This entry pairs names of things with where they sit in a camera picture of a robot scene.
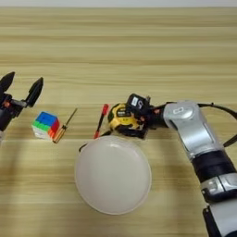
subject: red screwdriver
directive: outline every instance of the red screwdriver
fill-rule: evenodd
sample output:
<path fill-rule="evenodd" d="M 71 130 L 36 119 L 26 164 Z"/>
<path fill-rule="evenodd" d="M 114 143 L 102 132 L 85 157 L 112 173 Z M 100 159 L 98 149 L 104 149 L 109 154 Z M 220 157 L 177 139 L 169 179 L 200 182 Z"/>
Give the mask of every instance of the red screwdriver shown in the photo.
<path fill-rule="evenodd" d="M 101 113 L 101 117 L 100 117 L 100 120 L 99 120 L 99 124 L 98 124 L 97 130 L 95 131 L 95 134 L 94 134 L 94 139 L 99 137 L 100 128 L 101 128 L 103 119 L 104 119 L 104 117 L 105 117 L 105 115 L 107 113 L 107 110 L 108 110 L 108 104 L 104 104 L 103 110 L 102 110 L 102 113 Z"/>

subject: screwdriver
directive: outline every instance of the screwdriver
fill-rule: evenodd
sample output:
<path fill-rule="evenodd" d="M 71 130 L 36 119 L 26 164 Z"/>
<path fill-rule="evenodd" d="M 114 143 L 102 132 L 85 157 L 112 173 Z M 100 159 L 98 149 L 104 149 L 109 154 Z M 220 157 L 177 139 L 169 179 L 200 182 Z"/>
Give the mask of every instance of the screwdriver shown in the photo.
<path fill-rule="evenodd" d="M 101 113 L 101 116 L 100 116 L 99 124 L 98 124 L 97 130 L 95 131 L 95 134 L 94 134 L 94 139 L 99 137 L 100 128 L 101 128 L 103 119 L 104 119 L 104 117 L 107 113 L 107 110 L 108 110 L 108 104 L 104 104 L 103 109 L 102 109 L 102 113 Z"/>
<path fill-rule="evenodd" d="M 72 119 L 72 117 L 75 115 L 75 113 L 77 112 L 78 108 L 76 107 L 73 111 L 73 113 L 70 115 L 68 121 L 62 126 L 62 128 L 56 133 L 56 136 L 53 140 L 54 143 L 58 143 L 60 141 L 60 139 L 62 138 L 62 136 L 64 135 L 64 132 L 66 131 L 66 129 L 68 128 L 68 124 L 70 122 L 70 120 Z"/>

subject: rubik's cube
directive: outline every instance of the rubik's cube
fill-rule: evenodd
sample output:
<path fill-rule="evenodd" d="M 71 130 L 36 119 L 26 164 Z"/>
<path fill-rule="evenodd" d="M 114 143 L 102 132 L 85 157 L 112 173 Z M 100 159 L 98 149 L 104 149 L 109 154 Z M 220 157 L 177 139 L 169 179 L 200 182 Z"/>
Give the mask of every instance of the rubik's cube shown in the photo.
<path fill-rule="evenodd" d="M 38 118 L 32 123 L 34 135 L 46 140 L 52 140 L 59 127 L 59 121 L 56 116 L 41 112 Z"/>

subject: screwdriver handle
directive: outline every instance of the screwdriver handle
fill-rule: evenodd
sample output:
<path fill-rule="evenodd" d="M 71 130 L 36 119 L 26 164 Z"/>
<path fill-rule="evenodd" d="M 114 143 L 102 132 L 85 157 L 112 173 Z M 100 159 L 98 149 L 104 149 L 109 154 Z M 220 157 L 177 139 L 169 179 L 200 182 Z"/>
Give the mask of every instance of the screwdriver handle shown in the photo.
<path fill-rule="evenodd" d="M 66 129 L 67 129 L 67 126 L 63 125 L 62 128 L 56 133 L 56 136 L 53 140 L 54 143 L 58 143 L 60 141 Z"/>

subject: white bowl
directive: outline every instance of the white bowl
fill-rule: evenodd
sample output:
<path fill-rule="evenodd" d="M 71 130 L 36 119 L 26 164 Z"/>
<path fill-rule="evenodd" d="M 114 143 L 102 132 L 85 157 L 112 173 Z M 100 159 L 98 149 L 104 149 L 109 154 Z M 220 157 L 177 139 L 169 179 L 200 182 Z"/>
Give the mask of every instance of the white bowl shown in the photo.
<path fill-rule="evenodd" d="M 120 215 L 131 212 L 146 199 L 151 169 L 141 149 L 116 136 L 104 136 L 81 150 L 75 181 L 84 201 L 94 209 Z"/>

